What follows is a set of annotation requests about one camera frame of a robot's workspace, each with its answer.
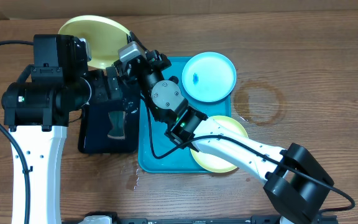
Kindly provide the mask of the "green scrubbing sponge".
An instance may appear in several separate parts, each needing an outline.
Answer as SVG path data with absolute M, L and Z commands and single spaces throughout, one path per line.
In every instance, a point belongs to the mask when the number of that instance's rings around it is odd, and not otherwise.
M 108 132 L 108 137 L 111 139 L 123 140 L 126 138 L 125 134 L 125 111 L 110 111 L 108 113 L 111 123 L 111 129 Z

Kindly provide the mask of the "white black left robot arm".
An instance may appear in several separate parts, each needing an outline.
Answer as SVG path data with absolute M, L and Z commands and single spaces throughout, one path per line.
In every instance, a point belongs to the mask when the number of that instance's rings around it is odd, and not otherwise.
M 1 104 L 13 138 L 13 223 L 61 223 L 60 174 L 70 112 L 112 98 L 101 69 L 88 70 L 90 44 L 72 35 L 34 36 L 34 62 Z

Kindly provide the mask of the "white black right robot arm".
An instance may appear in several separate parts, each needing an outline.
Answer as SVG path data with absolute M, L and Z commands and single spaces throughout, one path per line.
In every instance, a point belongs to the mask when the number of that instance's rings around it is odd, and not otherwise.
M 288 149 L 253 141 L 219 124 L 192 107 L 176 78 L 165 79 L 171 63 L 166 55 L 149 51 L 133 32 L 114 62 L 125 84 L 137 84 L 147 111 L 166 123 L 177 148 L 211 154 L 258 178 L 274 209 L 292 223 L 315 223 L 334 182 L 311 153 L 299 144 Z

